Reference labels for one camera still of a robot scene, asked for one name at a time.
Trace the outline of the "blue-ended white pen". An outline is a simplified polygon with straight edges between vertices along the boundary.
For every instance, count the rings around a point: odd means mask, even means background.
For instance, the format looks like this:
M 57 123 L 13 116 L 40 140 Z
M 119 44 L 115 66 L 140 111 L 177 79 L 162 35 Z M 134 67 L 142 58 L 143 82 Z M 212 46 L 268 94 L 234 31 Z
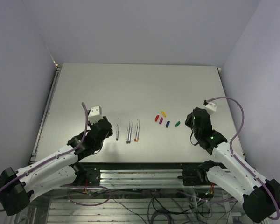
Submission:
M 119 140 L 119 125 L 120 125 L 120 120 L 118 118 L 117 126 L 116 126 L 116 141 Z

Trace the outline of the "purple-ended white pen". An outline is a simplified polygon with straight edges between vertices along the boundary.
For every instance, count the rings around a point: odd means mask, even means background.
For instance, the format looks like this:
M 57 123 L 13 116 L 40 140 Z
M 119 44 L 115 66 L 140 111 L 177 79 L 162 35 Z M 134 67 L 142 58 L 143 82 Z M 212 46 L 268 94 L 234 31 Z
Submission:
M 128 122 L 128 126 L 127 126 L 127 134 L 126 134 L 126 144 L 130 143 L 129 137 L 130 137 L 130 128 L 131 128 L 131 123 L 130 121 Z

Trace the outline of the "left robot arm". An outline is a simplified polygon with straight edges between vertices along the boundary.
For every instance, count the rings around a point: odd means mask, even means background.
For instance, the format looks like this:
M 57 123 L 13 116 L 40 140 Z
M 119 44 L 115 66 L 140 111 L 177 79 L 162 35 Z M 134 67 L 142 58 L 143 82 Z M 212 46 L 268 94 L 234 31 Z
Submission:
M 6 168 L 0 175 L 0 203 L 7 216 L 26 208 L 39 196 L 63 185 L 81 185 L 86 171 L 79 161 L 102 149 L 103 141 L 112 136 L 107 117 L 88 117 L 88 128 L 71 138 L 52 155 L 18 170 Z

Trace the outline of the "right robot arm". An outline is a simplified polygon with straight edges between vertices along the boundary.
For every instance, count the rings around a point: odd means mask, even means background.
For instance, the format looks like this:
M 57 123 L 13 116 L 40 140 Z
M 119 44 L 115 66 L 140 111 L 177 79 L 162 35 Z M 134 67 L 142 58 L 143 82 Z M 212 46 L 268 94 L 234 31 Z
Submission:
M 240 202 L 246 215 L 255 223 L 277 213 L 280 209 L 280 184 L 275 179 L 268 180 L 230 149 L 228 140 L 212 128 L 206 109 L 194 108 L 185 125 L 192 130 L 197 145 L 228 169 L 224 171 L 212 160 L 205 161 L 196 174 L 200 184 L 212 182 L 220 186 Z

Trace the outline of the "green-ended white pen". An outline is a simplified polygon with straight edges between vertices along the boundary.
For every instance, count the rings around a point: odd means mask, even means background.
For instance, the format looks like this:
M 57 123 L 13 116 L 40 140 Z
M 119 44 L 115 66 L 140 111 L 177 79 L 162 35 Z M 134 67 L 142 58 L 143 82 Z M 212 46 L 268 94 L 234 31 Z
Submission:
M 133 122 L 129 122 L 128 144 L 131 143 L 132 129 L 133 129 Z

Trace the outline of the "red-ended white pen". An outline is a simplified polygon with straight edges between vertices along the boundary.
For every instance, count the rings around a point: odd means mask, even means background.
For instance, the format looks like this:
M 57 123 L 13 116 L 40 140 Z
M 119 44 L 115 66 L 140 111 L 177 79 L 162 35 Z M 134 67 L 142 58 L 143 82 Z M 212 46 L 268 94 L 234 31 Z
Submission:
M 137 119 L 137 123 L 136 123 L 136 126 L 135 126 L 135 137 L 134 137 L 135 142 L 137 142 L 138 127 L 139 127 L 139 120 Z

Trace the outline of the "yellow-ended white pen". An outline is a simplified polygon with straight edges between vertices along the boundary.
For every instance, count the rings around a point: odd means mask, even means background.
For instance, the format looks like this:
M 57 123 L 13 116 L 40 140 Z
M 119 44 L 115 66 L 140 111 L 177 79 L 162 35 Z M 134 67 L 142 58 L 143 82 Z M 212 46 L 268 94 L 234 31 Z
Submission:
M 139 135 L 140 135 L 140 121 L 137 120 L 136 142 L 139 142 Z

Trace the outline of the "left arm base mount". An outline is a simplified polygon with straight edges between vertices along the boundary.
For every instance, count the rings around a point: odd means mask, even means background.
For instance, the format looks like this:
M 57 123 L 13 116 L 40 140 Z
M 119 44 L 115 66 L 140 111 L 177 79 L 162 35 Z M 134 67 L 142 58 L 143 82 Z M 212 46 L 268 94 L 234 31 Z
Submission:
M 75 163 L 72 168 L 75 171 L 76 178 L 73 181 L 74 186 L 99 186 L 100 171 L 95 167 L 86 168 L 82 163 Z

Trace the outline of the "aluminium frame rail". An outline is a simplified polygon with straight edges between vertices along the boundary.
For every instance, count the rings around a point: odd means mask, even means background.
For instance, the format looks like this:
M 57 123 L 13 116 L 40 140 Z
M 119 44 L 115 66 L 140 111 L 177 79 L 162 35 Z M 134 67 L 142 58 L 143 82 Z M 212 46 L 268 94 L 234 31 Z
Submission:
M 101 170 L 100 184 L 106 187 L 182 186 L 181 169 L 169 170 Z

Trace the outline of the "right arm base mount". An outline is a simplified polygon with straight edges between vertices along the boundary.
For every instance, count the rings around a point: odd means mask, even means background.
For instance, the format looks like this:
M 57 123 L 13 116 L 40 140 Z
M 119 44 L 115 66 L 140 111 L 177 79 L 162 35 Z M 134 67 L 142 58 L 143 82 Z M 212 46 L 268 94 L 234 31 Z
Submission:
M 182 180 L 184 186 L 210 185 L 210 181 L 206 176 L 206 171 L 213 166 L 219 166 L 222 169 L 226 169 L 225 165 L 222 163 L 215 163 L 212 160 L 208 160 L 203 163 L 191 164 L 189 167 L 183 169 L 182 174 L 177 178 Z

